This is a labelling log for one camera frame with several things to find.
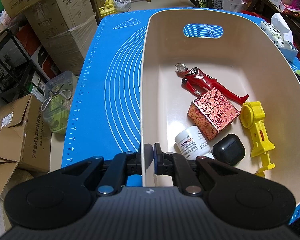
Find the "white plastic bag on floor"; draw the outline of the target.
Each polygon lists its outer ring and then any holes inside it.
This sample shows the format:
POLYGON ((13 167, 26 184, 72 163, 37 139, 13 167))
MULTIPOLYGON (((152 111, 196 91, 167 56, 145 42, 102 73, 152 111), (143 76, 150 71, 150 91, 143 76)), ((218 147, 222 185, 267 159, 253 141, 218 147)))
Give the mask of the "white plastic bag on floor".
POLYGON ((131 0, 113 0, 117 13, 128 12, 131 9, 131 0))

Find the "black earbuds case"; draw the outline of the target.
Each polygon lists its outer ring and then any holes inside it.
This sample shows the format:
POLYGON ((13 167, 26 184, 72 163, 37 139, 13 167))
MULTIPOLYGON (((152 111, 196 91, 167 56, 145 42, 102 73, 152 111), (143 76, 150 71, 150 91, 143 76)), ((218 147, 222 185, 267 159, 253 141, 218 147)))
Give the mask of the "black earbuds case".
POLYGON ((245 157, 245 148, 235 134, 228 134, 212 148, 212 155, 217 161, 235 166, 245 157))

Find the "blue silicone baking mat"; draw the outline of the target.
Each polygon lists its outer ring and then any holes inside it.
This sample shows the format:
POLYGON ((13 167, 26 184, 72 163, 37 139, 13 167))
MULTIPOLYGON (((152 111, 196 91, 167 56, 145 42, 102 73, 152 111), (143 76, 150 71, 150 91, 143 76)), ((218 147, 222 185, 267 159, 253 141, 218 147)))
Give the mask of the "blue silicone baking mat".
POLYGON ((192 125, 194 96, 176 64, 198 67, 233 93, 259 101, 275 145, 265 176, 294 194, 300 217, 300 62, 288 62, 261 30, 262 19, 204 9, 153 9, 110 15, 95 33, 76 87, 62 166, 96 152, 111 159, 175 137, 192 125))

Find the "torn cardboard box on floor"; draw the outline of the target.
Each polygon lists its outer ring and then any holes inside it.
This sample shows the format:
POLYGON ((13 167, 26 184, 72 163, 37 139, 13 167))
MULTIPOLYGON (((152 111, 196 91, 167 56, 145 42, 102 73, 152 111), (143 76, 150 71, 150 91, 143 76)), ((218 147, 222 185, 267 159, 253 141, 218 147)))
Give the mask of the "torn cardboard box on floor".
POLYGON ((29 94, 0 108, 0 195, 20 173, 50 171, 51 131, 41 105, 29 94))

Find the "white pill bottle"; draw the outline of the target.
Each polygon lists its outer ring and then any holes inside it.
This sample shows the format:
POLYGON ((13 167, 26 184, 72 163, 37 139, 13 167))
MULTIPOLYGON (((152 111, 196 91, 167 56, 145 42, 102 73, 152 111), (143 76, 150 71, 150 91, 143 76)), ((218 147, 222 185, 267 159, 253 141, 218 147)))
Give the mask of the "white pill bottle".
POLYGON ((188 160, 195 160, 198 156, 214 159, 210 146, 197 126, 183 130, 174 140, 181 154, 188 160))

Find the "floral tissue box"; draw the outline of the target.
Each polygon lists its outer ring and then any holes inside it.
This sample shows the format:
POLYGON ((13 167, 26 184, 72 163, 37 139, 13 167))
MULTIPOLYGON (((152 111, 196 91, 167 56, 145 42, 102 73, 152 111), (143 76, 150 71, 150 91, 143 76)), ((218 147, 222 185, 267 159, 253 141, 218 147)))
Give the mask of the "floral tissue box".
POLYGON ((276 12, 271 17, 270 23, 262 21, 260 28, 277 46, 285 59, 293 62, 299 51, 293 44, 292 31, 281 14, 276 12))

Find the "black metal shelf rack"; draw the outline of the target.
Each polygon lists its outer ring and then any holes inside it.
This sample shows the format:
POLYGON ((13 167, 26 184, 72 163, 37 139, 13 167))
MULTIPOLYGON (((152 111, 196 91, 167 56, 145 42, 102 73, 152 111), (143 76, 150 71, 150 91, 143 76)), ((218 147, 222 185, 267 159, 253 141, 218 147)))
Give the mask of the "black metal shelf rack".
POLYGON ((0 32, 0 99, 5 103, 30 94, 40 74, 10 29, 0 32))

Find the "red patterned gift box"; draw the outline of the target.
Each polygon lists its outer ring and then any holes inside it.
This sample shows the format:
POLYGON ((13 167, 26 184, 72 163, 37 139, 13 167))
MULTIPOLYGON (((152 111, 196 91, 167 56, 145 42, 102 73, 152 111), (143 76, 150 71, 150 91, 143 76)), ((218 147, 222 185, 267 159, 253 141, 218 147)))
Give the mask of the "red patterned gift box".
POLYGON ((213 88, 191 102, 187 116, 211 141, 239 114, 240 111, 217 88, 213 88))

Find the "red Ultraman action figure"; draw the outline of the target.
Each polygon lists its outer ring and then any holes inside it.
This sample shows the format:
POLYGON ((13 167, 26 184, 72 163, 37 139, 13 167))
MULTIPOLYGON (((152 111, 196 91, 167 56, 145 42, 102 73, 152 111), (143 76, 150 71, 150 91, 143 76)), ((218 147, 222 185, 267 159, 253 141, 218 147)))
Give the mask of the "red Ultraman action figure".
POLYGON ((175 65, 178 75, 182 77, 182 84, 185 89, 195 96, 202 96, 201 90, 210 91, 213 88, 217 88, 226 98, 243 105, 249 98, 249 94, 245 96, 238 96, 225 88, 217 79, 205 74, 198 67, 191 69, 187 68, 184 63, 178 63, 175 65))

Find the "clear plastic container with scissors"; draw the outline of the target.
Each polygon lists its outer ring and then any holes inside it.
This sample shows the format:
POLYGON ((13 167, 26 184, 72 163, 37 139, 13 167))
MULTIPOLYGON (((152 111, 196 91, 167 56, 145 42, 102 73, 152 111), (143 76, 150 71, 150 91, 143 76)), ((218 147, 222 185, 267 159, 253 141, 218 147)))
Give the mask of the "clear plastic container with scissors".
POLYGON ((77 76, 67 70, 49 80, 45 86, 41 111, 52 133, 66 133, 77 82, 77 76))

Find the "beige plastic storage bin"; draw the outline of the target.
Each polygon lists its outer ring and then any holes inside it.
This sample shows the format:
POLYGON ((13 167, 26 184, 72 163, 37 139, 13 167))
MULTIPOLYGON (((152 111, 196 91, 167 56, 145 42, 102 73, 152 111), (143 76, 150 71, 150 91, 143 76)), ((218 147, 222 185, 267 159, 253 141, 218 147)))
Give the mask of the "beige plastic storage bin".
POLYGON ((223 11, 171 9, 148 21, 140 80, 141 143, 177 149, 175 137, 193 125, 194 92, 177 71, 200 70, 221 93, 258 101, 274 149, 267 179, 289 188, 300 204, 300 83, 258 23, 223 11))

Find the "wrapped lower cardboard box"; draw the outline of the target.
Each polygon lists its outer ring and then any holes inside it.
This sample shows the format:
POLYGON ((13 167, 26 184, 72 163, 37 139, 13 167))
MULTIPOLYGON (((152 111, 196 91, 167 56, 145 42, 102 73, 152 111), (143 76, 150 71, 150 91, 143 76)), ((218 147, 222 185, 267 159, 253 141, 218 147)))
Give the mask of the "wrapped lower cardboard box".
POLYGON ((69 70, 79 75, 96 30, 93 15, 84 23, 48 38, 43 45, 61 72, 69 70))

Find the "yellow jug on floor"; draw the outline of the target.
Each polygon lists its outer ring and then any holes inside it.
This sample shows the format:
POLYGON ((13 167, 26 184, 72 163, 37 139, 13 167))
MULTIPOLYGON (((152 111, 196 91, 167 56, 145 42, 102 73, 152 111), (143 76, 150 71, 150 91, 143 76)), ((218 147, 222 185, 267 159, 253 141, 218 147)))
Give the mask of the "yellow jug on floor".
POLYGON ((108 15, 116 14, 114 0, 106 0, 104 6, 99 8, 99 12, 101 18, 105 18, 108 15))

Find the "large stacked cardboard box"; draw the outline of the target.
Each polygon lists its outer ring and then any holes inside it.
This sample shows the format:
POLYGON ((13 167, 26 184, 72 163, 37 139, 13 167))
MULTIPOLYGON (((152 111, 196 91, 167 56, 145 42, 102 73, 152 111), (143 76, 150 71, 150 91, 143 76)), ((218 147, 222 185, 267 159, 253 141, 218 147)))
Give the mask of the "large stacked cardboard box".
POLYGON ((96 29, 90 0, 42 0, 24 12, 29 24, 41 40, 80 28, 96 29))

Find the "yellow plastic toy tool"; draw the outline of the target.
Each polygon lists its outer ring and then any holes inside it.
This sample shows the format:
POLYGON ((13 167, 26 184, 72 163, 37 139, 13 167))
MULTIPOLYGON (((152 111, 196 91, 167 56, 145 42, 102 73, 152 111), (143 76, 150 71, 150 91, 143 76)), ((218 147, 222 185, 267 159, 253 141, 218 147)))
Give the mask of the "yellow plastic toy tool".
POLYGON ((250 157, 259 157, 261 161, 261 167, 255 174, 263 178, 265 177, 265 171, 275 168, 275 164, 271 162, 269 155, 269 152, 275 149, 275 145, 268 138, 264 125, 265 117, 266 114, 259 101, 243 103, 239 119, 251 135, 253 146, 250 157))

